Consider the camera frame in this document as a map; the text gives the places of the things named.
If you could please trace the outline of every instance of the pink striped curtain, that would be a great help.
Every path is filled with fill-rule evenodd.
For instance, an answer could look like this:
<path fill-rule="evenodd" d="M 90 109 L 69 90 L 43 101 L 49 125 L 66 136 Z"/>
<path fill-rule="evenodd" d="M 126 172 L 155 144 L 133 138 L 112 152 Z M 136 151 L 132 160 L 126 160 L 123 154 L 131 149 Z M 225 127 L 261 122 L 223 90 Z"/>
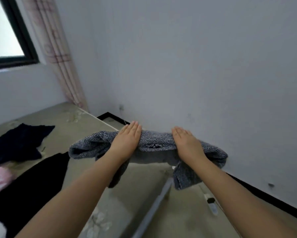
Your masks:
<path fill-rule="evenodd" d="M 22 1 L 35 28 L 46 60 L 54 69 L 67 99 L 84 110 L 88 110 L 54 0 Z"/>

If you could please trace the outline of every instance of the forearm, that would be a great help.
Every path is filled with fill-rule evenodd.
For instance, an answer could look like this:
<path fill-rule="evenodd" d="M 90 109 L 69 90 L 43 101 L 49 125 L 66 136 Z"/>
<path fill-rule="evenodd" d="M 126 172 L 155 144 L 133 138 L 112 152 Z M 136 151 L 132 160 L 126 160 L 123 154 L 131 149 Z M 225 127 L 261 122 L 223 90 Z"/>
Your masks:
<path fill-rule="evenodd" d="M 205 156 L 191 164 L 219 201 L 229 220 L 244 238 L 296 237 L 246 188 L 216 167 Z"/>
<path fill-rule="evenodd" d="M 77 238 L 121 161 L 109 152 L 52 198 L 16 238 Z"/>

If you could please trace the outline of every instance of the window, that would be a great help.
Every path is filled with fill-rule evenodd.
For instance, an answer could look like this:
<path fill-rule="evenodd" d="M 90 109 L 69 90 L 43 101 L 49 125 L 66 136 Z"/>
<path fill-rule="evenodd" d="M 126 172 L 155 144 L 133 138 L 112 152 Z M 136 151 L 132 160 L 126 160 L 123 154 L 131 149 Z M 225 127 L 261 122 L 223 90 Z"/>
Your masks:
<path fill-rule="evenodd" d="M 0 68 L 38 63 L 15 0 L 0 0 Z"/>

